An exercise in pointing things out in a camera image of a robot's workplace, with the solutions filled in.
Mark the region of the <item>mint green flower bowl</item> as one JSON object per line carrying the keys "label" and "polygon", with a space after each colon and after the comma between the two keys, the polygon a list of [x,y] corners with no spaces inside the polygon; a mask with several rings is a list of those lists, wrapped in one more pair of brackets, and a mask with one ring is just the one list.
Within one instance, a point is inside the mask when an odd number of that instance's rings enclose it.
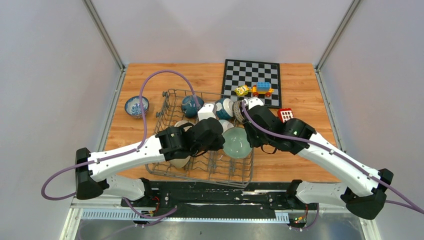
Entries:
{"label": "mint green flower bowl", "polygon": [[247,133],[242,127],[232,127],[223,133],[223,152],[233,159],[244,159],[251,152],[252,147],[248,142]]}

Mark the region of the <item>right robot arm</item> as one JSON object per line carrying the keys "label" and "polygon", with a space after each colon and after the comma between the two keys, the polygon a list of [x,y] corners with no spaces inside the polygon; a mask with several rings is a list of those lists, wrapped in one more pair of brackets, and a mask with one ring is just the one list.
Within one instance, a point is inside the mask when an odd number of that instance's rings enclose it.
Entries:
{"label": "right robot arm", "polygon": [[293,180],[286,191],[286,204],[345,207],[357,217],[373,220],[383,209],[394,174],[368,167],[332,145],[306,122],[292,118],[282,122],[266,106],[242,106],[243,124],[252,147],[270,145],[312,161],[337,177],[337,183]]}

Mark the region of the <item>grey wire dish rack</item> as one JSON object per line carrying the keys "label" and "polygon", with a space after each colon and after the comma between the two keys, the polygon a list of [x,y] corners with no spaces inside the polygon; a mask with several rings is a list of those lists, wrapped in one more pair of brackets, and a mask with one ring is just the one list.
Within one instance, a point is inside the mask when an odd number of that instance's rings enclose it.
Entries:
{"label": "grey wire dish rack", "polygon": [[[157,123],[154,133],[168,127],[190,122],[199,122],[198,117],[187,118],[181,106],[192,98],[189,90],[169,89],[162,93],[164,101],[156,113]],[[183,161],[170,160],[149,163],[145,166],[148,173],[156,176],[179,180],[225,185],[236,188],[246,187],[253,178],[254,152],[243,158],[233,158],[224,152],[226,140],[217,135],[211,125],[202,123],[192,131],[188,140],[190,155]]]}

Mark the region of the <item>white blue floral bowl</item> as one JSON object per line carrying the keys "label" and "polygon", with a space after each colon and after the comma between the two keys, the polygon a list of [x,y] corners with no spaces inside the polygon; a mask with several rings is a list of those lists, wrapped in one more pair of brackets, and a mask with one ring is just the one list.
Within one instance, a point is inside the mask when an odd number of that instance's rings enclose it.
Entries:
{"label": "white blue floral bowl", "polygon": [[136,115],[142,113],[142,108],[144,109],[144,114],[146,115],[150,108],[150,102],[144,96],[141,98],[141,101],[138,95],[133,96],[129,98],[124,105],[124,110],[129,116],[130,114]]}

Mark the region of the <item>blue zigzag red bowl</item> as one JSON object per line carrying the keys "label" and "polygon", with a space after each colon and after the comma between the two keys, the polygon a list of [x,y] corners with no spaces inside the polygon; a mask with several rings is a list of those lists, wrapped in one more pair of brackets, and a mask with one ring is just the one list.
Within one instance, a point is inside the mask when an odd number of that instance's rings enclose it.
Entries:
{"label": "blue zigzag red bowl", "polygon": [[134,119],[143,119],[144,115],[142,113],[140,114],[130,114],[130,116]]}

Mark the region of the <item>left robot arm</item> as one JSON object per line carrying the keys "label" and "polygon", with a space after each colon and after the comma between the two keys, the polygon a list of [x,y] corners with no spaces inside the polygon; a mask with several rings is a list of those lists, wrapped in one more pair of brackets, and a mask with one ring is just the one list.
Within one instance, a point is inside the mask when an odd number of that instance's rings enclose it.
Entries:
{"label": "left robot arm", "polygon": [[198,157],[208,151],[223,148],[223,127],[215,118],[170,126],[147,138],[144,144],[133,143],[124,147],[91,152],[86,147],[75,154],[76,198],[89,200],[102,194],[124,197],[149,206],[153,193],[147,189],[146,179],[132,179],[116,174],[127,169],[151,163]]}

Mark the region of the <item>light teal checked bowl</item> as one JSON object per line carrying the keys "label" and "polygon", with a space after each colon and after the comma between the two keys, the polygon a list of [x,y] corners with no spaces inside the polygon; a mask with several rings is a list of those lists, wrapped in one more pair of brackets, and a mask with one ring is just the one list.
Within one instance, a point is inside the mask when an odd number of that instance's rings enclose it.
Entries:
{"label": "light teal checked bowl", "polygon": [[225,119],[220,119],[219,123],[221,124],[222,128],[223,128],[223,133],[225,133],[227,130],[231,129],[234,127],[234,125]]}

